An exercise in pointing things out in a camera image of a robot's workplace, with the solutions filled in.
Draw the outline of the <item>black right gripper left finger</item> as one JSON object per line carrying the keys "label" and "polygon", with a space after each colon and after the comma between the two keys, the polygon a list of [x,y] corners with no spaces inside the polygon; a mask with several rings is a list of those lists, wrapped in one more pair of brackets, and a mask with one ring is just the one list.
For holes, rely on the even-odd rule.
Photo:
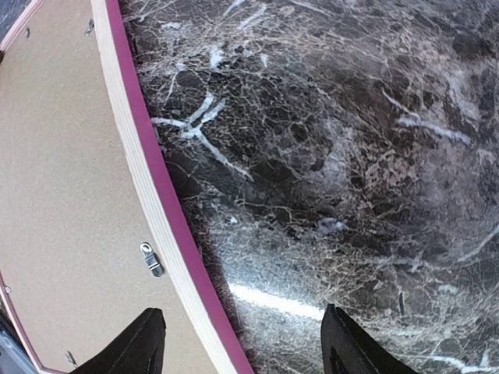
{"label": "black right gripper left finger", "polygon": [[81,373],[161,373],[166,325],[163,312],[147,308],[107,347],[80,366]]}

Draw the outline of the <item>pink wooden picture frame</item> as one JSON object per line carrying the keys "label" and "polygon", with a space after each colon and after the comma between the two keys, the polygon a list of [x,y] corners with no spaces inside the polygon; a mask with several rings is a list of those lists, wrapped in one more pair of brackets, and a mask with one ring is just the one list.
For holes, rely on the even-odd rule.
{"label": "pink wooden picture frame", "polygon": [[[28,38],[30,19],[45,1],[31,1],[1,42],[5,53],[17,38]],[[212,373],[250,373],[252,367],[235,335],[209,278],[186,223],[178,197],[159,149],[143,99],[119,4],[88,1],[93,34],[115,125],[122,141],[133,184],[154,243],[140,251],[154,277],[167,276],[214,366]],[[69,373],[41,368],[24,344],[24,332],[1,274],[1,298],[37,373]]]}

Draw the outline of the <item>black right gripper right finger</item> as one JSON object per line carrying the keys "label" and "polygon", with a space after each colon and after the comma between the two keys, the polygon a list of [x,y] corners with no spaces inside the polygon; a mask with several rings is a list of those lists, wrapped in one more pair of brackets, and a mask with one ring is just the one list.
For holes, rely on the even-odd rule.
{"label": "black right gripper right finger", "polygon": [[320,327],[327,374],[416,374],[381,347],[343,309],[329,304]]}

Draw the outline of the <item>brown cardboard backing board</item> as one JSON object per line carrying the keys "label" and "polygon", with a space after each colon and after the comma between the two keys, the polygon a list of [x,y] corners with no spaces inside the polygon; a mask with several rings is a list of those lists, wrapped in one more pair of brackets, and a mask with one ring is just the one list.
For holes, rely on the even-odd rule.
{"label": "brown cardboard backing board", "polygon": [[166,373],[214,366],[153,244],[115,125],[88,1],[45,1],[1,64],[1,274],[41,368],[71,372],[144,309],[166,321]]}

